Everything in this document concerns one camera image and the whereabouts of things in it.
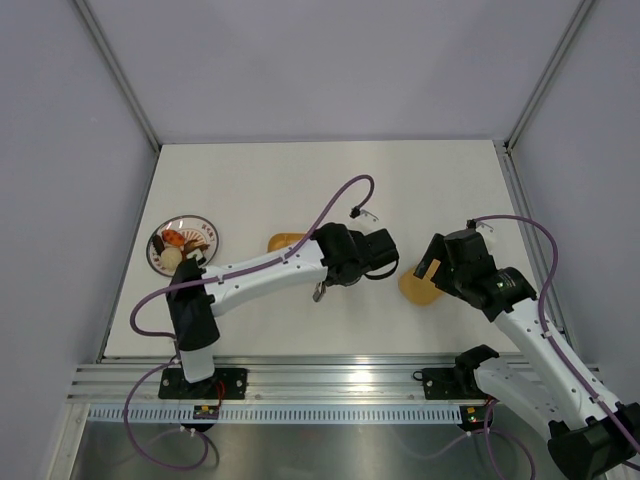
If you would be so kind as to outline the round printed food plate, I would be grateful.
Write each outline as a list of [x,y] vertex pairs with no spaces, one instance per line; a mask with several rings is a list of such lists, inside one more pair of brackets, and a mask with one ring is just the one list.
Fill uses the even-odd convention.
[[200,267],[216,256],[220,235],[215,225],[198,215],[182,215],[161,224],[146,246],[149,266],[163,277],[174,275],[177,267],[194,259]]

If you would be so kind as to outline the yellow lunch box base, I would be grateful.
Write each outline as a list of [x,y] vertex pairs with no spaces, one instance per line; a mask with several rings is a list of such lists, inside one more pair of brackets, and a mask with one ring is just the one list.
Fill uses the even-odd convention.
[[298,244],[304,242],[306,235],[304,233],[277,233],[273,235],[267,245],[267,252],[276,252],[282,250],[282,256],[290,256],[291,252],[296,252]]

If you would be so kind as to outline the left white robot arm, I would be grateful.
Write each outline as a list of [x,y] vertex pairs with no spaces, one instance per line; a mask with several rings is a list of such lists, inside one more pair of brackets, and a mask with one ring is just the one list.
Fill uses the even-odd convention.
[[395,272],[399,252],[390,233],[351,230],[327,223],[291,246],[225,267],[182,263],[165,294],[182,367],[181,386],[195,398],[215,388],[213,345],[216,319],[252,300],[303,284],[314,284],[314,300],[327,288],[348,287],[361,278],[381,280]]

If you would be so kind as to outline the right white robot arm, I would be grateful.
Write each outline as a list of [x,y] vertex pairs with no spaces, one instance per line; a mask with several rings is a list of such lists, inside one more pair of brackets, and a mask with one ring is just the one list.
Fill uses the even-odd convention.
[[434,235],[415,277],[430,268],[434,286],[480,310],[540,380],[530,382],[480,345],[454,360],[452,380],[460,393],[496,399],[527,422],[568,479],[592,479],[638,455],[638,404],[622,403],[598,380],[546,319],[541,298],[521,272],[496,267],[479,232]]

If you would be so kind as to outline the metal food tongs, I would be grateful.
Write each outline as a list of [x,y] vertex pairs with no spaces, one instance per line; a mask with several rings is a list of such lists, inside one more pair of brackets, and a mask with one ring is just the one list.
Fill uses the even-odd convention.
[[319,282],[316,284],[312,299],[314,302],[319,303],[326,294],[327,285],[325,282]]

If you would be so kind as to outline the sushi roll toy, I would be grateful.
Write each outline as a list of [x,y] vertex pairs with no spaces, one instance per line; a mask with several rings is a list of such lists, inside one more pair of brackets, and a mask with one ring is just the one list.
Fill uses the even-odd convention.
[[206,262],[204,253],[200,249],[192,250],[186,255],[186,258],[195,260],[198,265],[202,265]]

